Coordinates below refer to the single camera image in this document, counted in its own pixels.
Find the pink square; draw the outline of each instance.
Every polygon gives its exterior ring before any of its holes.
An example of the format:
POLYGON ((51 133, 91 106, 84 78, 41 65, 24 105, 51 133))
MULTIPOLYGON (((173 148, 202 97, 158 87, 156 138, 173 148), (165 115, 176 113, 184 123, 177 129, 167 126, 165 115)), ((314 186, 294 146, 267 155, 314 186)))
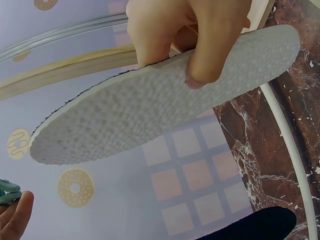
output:
POLYGON ((224 193, 232 213, 251 206, 248 193, 242 182, 225 188, 224 193))
POLYGON ((218 121, 211 122, 200 127, 208 149, 227 143, 224 133, 218 121))
POLYGON ((216 192, 194 200, 194 205, 202 225, 213 223, 225 217, 225 212, 216 192))
POLYGON ((175 149, 180 158, 201 152, 201 148, 192 128, 172 134, 175 149))
POLYGON ((181 234, 194 228, 185 203, 163 209, 162 216, 169 236, 181 234))
POLYGON ((204 189, 214 184, 205 160, 185 164, 182 168, 191 191, 204 189))
POLYGON ((142 145, 146 164, 148 166, 165 163, 171 160, 169 149, 164 136, 142 145))
POLYGON ((108 4, 109 14, 117 14, 126 11, 126 6, 122 2, 108 4))
POLYGON ((226 151, 212 157, 221 181, 239 175, 239 169, 231 151, 226 151))
POLYGON ((174 169, 154 173, 151 175, 151 180, 159 201, 182 195, 181 185, 174 169))
POLYGON ((117 46, 130 45, 132 43, 128 33, 117 34, 114 38, 117 46))

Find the insole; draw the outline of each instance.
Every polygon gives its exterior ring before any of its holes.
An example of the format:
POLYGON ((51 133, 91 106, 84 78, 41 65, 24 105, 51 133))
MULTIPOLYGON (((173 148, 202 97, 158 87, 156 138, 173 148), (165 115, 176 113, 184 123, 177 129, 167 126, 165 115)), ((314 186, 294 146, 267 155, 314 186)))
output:
POLYGON ((185 84, 193 51, 111 77, 42 122, 31 136, 30 155, 39 163, 63 165, 130 150, 273 80, 292 65, 299 50, 297 31, 278 25, 241 35, 218 81, 202 89, 185 84))

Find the fingernail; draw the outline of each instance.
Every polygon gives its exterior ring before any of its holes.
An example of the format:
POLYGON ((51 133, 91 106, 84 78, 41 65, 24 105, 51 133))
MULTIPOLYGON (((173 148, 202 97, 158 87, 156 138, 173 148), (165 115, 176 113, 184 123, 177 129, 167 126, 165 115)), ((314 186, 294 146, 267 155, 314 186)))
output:
POLYGON ((201 82, 197 82, 196 80, 194 80, 193 77, 191 76, 186 76, 186 80, 185 83, 187 84, 187 86, 191 89, 200 89, 202 88, 204 85, 206 85, 206 83, 201 83, 201 82))

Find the hand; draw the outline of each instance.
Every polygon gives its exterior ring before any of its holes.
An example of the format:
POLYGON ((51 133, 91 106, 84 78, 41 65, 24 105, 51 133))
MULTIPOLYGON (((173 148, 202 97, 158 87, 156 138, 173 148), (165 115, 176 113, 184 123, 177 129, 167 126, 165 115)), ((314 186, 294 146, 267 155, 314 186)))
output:
POLYGON ((25 191, 9 206, 0 206, 0 240, 19 240, 24 234, 34 204, 34 195, 25 191))
POLYGON ((252 0, 129 0, 128 34, 141 67, 163 61, 170 48, 194 49, 186 83, 192 89, 215 82, 247 18, 252 0))

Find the brown marble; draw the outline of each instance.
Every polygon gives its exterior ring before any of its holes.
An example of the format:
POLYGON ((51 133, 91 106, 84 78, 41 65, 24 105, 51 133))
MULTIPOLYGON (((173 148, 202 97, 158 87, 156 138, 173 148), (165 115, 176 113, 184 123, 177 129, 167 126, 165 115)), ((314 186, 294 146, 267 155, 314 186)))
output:
MULTIPOLYGON (((298 30, 301 50, 288 72, 270 85, 299 147, 320 224, 320 9, 308 0, 276 0, 266 26, 278 24, 290 24, 298 30)), ((309 239, 296 174, 262 91, 257 88, 214 111, 253 209, 291 209, 298 223, 288 239, 309 239)))

